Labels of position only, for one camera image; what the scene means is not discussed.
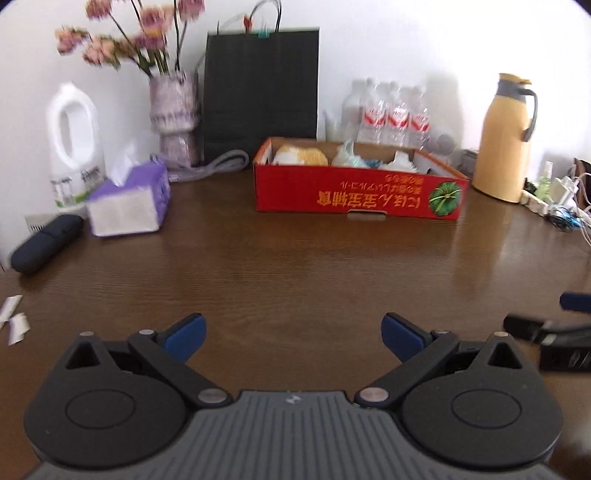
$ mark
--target green melon illustration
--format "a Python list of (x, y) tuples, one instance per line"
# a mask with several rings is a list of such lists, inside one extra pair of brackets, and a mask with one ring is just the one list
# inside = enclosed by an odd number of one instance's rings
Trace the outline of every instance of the green melon illustration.
[(454, 181), (445, 181), (429, 195), (429, 206), (435, 215), (445, 217), (459, 207), (462, 189)]

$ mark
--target vase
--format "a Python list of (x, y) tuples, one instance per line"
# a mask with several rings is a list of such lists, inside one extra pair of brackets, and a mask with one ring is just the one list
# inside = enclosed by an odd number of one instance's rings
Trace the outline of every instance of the vase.
[(199, 125), (197, 75), (174, 72), (150, 79), (150, 121), (160, 134), (160, 153), (167, 168), (199, 163), (195, 129)]

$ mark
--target purple tissue box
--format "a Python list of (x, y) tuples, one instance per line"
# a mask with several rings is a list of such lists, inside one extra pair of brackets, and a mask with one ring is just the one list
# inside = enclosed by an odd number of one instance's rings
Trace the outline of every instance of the purple tissue box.
[(134, 167), (125, 185), (107, 180), (88, 199), (88, 217), (96, 236), (130, 235), (160, 229), (170, 200), (166, 167), (150, 161)]

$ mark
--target gray thermos handle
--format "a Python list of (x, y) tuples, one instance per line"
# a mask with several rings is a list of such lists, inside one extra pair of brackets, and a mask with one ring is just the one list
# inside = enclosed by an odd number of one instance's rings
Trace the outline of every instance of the gray thermos handle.
[(535, 129), (535, 123), (538, 120), (538, 96), (534, 91), (528, 90), (527, 88), (522, 88), (519, 90), (519, 92), (522, 95), (530, 95), (534, 98), (534, 117), (531, 119), (529, 127), (526, 130), (523, 130), (523, 137), (521, 138), (527, 143), (531, 140), (531, 136), (533, 135)]

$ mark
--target white plastic jug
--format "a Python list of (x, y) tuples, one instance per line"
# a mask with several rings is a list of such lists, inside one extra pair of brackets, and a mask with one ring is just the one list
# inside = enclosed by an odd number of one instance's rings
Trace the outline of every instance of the white plastic jug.
[(47, 107), (51, 185), (59, 210), (85, 214), (86, 199), (105, 179), (96, 107), (65, 83)]

